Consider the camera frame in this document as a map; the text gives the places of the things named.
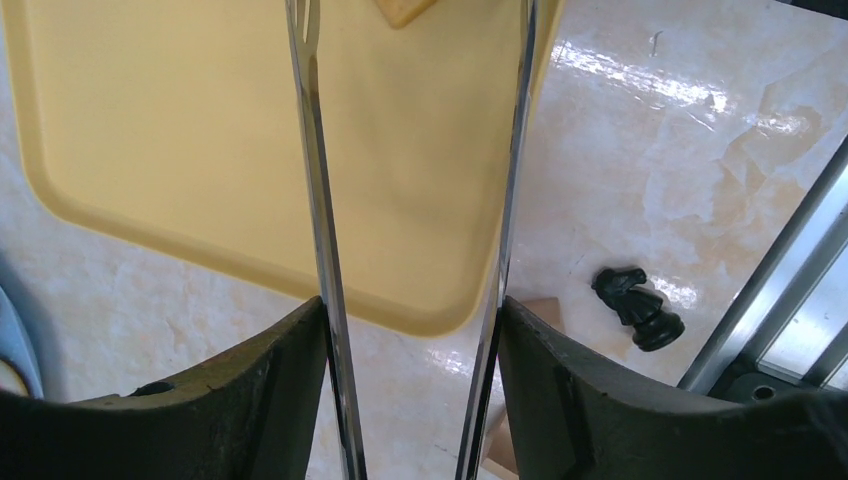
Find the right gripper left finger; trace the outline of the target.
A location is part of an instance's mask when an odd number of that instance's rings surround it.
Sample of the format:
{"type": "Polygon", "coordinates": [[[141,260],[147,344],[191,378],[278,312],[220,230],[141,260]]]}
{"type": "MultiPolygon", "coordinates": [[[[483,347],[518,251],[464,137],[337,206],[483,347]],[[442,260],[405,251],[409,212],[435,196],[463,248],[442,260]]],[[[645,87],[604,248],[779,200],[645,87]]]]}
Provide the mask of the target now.
{"type": "Polygon", "coordinates": [[[312,298],[265,331],[127,396],[1,397],[5,479],[302,479],[327,362],[312,298]]]}

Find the metal tongs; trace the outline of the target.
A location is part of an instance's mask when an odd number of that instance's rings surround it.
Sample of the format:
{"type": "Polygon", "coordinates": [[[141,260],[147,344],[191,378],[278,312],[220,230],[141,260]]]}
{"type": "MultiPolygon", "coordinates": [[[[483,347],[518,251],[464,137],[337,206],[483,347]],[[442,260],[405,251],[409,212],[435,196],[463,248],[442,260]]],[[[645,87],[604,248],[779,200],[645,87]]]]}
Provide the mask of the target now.
{"type": "Polygon", "coordinates": [[[449,334],[484,310],[457,475],[475,477],[534,89],[558,1],[285,5],[342,472],[367,475],[348,319],[449,334]]]}

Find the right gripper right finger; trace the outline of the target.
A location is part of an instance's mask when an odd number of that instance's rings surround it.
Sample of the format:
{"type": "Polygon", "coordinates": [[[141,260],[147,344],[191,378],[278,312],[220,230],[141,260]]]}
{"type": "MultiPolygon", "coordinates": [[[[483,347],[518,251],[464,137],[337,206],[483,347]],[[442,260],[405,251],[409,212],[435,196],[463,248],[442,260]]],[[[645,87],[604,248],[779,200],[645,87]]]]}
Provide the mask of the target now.
{"type": "Polygon", "coordinates": [[[513,298],[498,360],[523,479],[843,479],[847,396],[738,404],[677,389],[572,340],[513,298]]]}

